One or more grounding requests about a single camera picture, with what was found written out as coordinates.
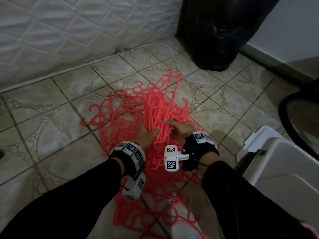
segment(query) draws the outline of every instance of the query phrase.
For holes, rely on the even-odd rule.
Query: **baseboard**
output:
[[[314,81],[313,78],[301,73],[290,65],[282,63],[274,57],[261,52],[249,44],[245,44],[240,52],[293,85],[301,87]]]

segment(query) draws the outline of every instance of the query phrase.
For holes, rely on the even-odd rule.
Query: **forearm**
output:
[[[0,238],[87,238],[103,208],[119,192],[121,178],[119,162],[107,160],[35,199]]]
[[[206,167],[202,188],[228,238],[310,238],[309,232],[223,161]]]

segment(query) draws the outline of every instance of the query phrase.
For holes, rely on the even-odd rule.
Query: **left hand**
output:
[[[160,127],[156,127],[151,131],[150,133],[147,133],[146,128],[142,123],[139,124],[139,130],[138,133],[136,134],[133,142],[138,144],[143,151],[146,151],[148,147],[152,144],[154,137],[157,135],[159,132]]]

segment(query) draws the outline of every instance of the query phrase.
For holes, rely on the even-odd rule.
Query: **black garbage bag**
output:
[[[184,35],[195,64],[223,71],[279,0],[187,0]]]

